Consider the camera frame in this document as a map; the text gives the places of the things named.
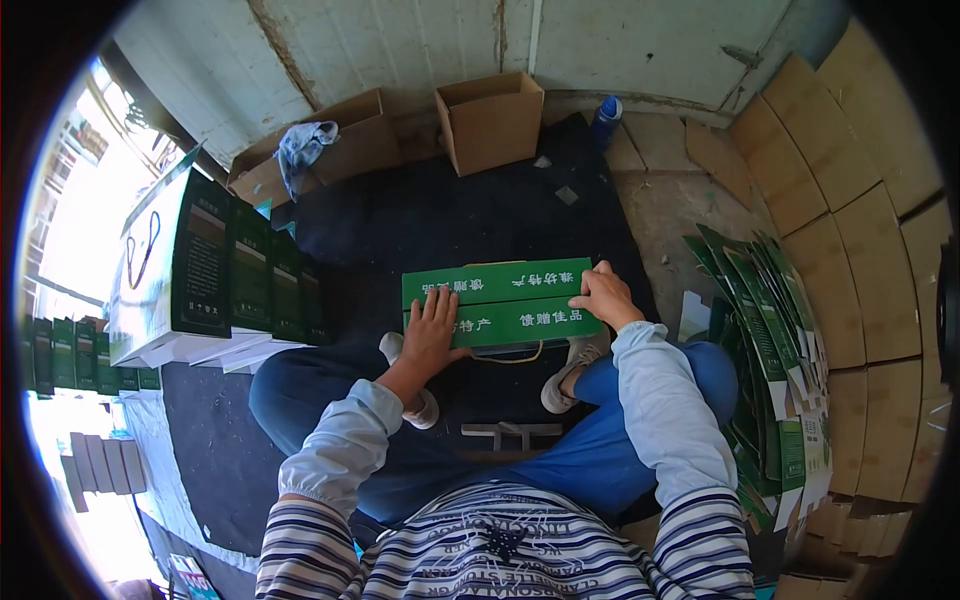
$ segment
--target dark green box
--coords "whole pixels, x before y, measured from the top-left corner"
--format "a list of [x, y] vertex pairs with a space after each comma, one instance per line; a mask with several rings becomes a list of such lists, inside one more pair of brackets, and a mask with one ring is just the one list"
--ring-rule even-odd
[[120, 394], [120, 368], [110, 366], [110, 337], [106, 332], [97, 334], [97, 394], [117, 396]]
[[274, 339], [306, 343], [301, 291], [300, 250], [286, 231], [271, 234], [273, 251]]
[[34, 319], [34, 382], [38, 396], [54, 394], [54, 327], [49, 319]]
[[74, 371], [73, 321], [54, 319], [54, 386], [77, 389], [77, 375]]
[[74, 326], [74, 372], [77, 374], [77, 389], [97, 390], [97, 326], [87, 321], [77, 321]]
[[36, 380], [34, 378], [34, 318], [31, 315], [24, 315], [20, 324], [22, 329], [20, 334], [20, 374], [23, 378], [24, 390], [35, 390]]
[[120, 383], [118, 387], [126, 392], [139, 391], [140, 381], [136, 375], [138, 369], [132, 367], [118, 367], [118, 369], [120, 370]]
[[137, 369], [136, 376], [141, 390], [160, 389], [160, 369]]
[[537, 298], [571, 298], [580, 295], [583, 271], [591, 269], [589, 258], [561, 258], [473, 265], [455, 269], [404, 273], [403, 310], [414, 299], [421, 302], [431, 287], [450, 287], [460, 295], [460, 305], [486, 304]]
[[135, 366], [141, 354], [185, 336], [230, 337], [231, 199], [182, 162], [134, 209], [110, 295], [112, 365]]
[[[570, 308], [569, 298], [542, 298], [472, 304], [457, 308], [451, 348], [502, 346], [538, 340], [595, 335], [604, 325], [585, 309]], [[403, 329], [410, 313], [403, 313]]]
[[251, 205], [232, 199], [233, 224], [230, 254], [230, 324], [256, 331], [271, 325], [270, 222]]
[[329, 344], [329, 333], [324, 321], [323, 292], [320, 269], [306, 254], [300, 255], [302, 266], [300, 284], [303, 290], [303, 320], [306, 323], [306, 343], [311, 346]]

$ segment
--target light blue sleeve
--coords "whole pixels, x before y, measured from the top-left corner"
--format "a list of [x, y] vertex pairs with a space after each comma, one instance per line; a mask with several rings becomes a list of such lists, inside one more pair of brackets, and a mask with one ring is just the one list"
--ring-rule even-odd
[[303, 449], [280, 465], [279, 491], [325, 504], [344, 520], [357, 508], [357, 488], [383, 467], [387, 438], [403, 423], [403, 404], [378, 383], [360, 379], [330, 402]]
[[702, 488], [736, 488], [727, 440], [689, 361], [665, 336], [664, 325], [635, 321], [612, 345], [627, 435], [640, 462], [657, 473], [661, 506]]

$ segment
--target shoe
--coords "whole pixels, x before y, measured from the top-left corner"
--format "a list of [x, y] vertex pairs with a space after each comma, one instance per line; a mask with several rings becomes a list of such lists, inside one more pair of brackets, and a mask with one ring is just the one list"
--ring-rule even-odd
[[603, 331], [588, 338], [567, 338], [570, 342], [570, 352], [566, 355], [566, 364], [546, 380], [540, 392], [540, 402], [543, 408], [554, 415], [570, 410], [579, 402], [577, 398], [565, 396], [560, 391], [560, 384], [575, 367], [586, 366], [610, 352], [610, 329], [606, 325]]
[[[380, 351], [387, 357], [387, 364], [392, 367], [403, 351], [403, 336], [395, 331], [384, 333], [380, 338]], [[417, 394], [423, 400], [423, 408], [415, 415], [403, 413], [403, 420], [418, 429], [429, 429], [440, 420], [440, 404], [428, 390], [420, 390]]]

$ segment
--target black mat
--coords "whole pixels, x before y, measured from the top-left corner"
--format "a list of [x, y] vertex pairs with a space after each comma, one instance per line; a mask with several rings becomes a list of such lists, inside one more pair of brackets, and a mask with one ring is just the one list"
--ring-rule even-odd
[[[552, 165], [540, 169], [530, 159], [465, 178], [439, 156], [316, 190], [275, 213], [281, 225], [283, 212], [296, 219], [300, 248], [321, 263], [324, 311], [337, 342], [376, 351], [385, 331], [402, 330], [401, 274], [471, 262], [607, 259], [636, 305], [658, 319], [610, 170], [583, 117], [544, 130], [538, 156]], [[564, 186], [576, 202], [557, 197]], [[451, 366], [428, 385], [443, 411], [429, 433], [454, 448], [490, 449], [488, 439], [461, 436], [460, 424], [561, 422], [568, 430], [588, 406], [560, 416], [540, 406], [543, 381], [565, 358], [563, 347], [522, 365], [468, 359]], [[194, 515], [211, 542], [258, 555], [282, 456], [247, 408], [250, 377], [171, 364], [163, 384]]]
[[204, 572], [207, 581], [210, 582], [217, 595], [223, 600], [249, 600], [253, 598], [253, 587], [256, 585], [255, 575], [224, 563], [220, 559], [190, 545], [164, 529], [162, 525], [151, 519], [143, 511], [139, 511], [139, 514], [143, 531], [147, 535], [147, 542], [154, 551], [156, 564], [167, 581], [173, 583], [174, 591], [187, 593], [186, 583], [180, 576], [171, 579], [174, 574], [168, 559], [171, 554], [179, 554], [192, 557], [193, 560], [197, 561], [197, 565]]

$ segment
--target right hand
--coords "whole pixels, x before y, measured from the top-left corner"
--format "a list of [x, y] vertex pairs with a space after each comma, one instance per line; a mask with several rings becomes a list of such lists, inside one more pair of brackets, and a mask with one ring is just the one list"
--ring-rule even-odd
[[619, 331], [624, 325], [646, 318], [630, 299], [630, 288], [616, 276], [610, 263], [601, 260], [592, 271], [584, 271], [580, 293], [570, 299], [570, 308], [586, 308], [591, 315]]

